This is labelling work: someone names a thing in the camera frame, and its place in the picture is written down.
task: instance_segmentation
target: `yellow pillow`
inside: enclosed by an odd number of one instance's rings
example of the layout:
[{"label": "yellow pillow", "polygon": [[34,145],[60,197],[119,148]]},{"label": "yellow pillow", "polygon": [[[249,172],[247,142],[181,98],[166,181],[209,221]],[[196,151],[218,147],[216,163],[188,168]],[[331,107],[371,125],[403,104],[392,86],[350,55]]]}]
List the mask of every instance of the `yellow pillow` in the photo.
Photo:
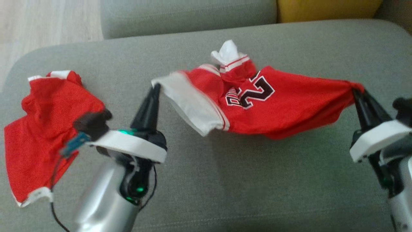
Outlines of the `yellow pillow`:
[{"label": "yellow pillow", "polygon": [[278,23],[372,18],[382,0],[277,0]]}]

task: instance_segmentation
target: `red garment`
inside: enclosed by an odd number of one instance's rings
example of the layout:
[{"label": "red garment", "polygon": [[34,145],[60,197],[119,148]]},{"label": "red garment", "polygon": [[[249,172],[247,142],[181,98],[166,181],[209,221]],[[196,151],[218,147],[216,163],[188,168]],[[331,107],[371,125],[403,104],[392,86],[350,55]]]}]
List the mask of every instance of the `red garment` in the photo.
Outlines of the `red garment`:
[{"label": "red garment", "polygon": [[[83,88],[80,76],[73,71],[30,77],[29,84],[30,94],[21,102],[27,115],[4,128],[7,174],[20,207],[43,196],[52,197],[50,178],[59,150],[76,134],[73,121],[88,111],[105,108]],[[55,182],[76,155],[61,162]]]},{"label": "red garment", "polygon": [[[225,45],[221,51],[227,52],[231,48]],[[270,66],[257,72],[247,55],[237,49],[235,54],[229,60],[236,60],[225,62],[225,53],[212,53],[220,70],[204,64],[153,80],[203,136],[216,128],[282,139],[335,122],[353,104],[352,88],[364,91],[358,83],[285,73]]]}]

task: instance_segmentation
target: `gray sofa seat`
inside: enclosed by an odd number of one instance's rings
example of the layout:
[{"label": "gray sofa seat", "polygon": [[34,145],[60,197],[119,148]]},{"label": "gray sofa seat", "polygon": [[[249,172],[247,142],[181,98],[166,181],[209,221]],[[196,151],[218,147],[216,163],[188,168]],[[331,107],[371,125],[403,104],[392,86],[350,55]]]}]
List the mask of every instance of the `gray sofa seat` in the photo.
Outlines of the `gray sofa seat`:
[{"label": "gray sofa seat", "polygon": [[[258,68],[363,83],[394,115],[392,101],[410,96],[412,37],[380,20],[272,24],[60,45],[36,50],[12,68],[0,94],[4,127],[24,115],[27,77],[72,69],[125,128],[150,80],[210,61],[233,39]],[[359,127],[354,107],[333,125],[283,140],[215,131],[199,136],[163,97],[159,129],[169,153],[159,185],[133,231],[391,231],[386,192],[367,164],[349,155]],[[4,156],[3,132],[0,134]],[[56,211],[75,228],[75,202],[106,158],[83,147],[55,188]],[[0,168],[2,231],[60,231],[45,199],[20,209]]]},{"label": "gray sofa seat", "polygon": [[275,0],[101,0],[104,39],[275,22]]}]

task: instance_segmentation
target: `blue connector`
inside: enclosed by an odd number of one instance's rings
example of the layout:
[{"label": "blue connector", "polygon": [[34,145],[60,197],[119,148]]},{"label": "blue connector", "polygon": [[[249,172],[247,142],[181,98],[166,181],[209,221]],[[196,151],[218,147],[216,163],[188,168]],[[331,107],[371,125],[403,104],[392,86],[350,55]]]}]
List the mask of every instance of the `blue connector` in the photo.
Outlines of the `blue connector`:
[{"label": "blue connector", "polygon": [[84,132],[79,132],[76,137],[67,142],[66,146],[60,150],[60,155],[67,159],[75,150],[88,141],[90,141],[90,137]]}]

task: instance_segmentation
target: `printed number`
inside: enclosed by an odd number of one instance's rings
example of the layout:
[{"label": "printed number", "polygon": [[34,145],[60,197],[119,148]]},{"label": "printed number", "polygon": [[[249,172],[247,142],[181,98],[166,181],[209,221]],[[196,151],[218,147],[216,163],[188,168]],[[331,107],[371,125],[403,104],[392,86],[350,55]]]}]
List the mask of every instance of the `printed number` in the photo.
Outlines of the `printed number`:
[{"label": "printed number", "polygon": [[275,90],[266,81],[264,76],[259,76],[260,72],[254,77],[251,77],[249,81],[253,83],[257,90],[245,90],[242,93],[242,89],[238,89],[236,92],[231,89],[226,94],[226,102],[228,106],[241,106],[245,109],[249,109],[253,106],[252,100],[266,101]]}]

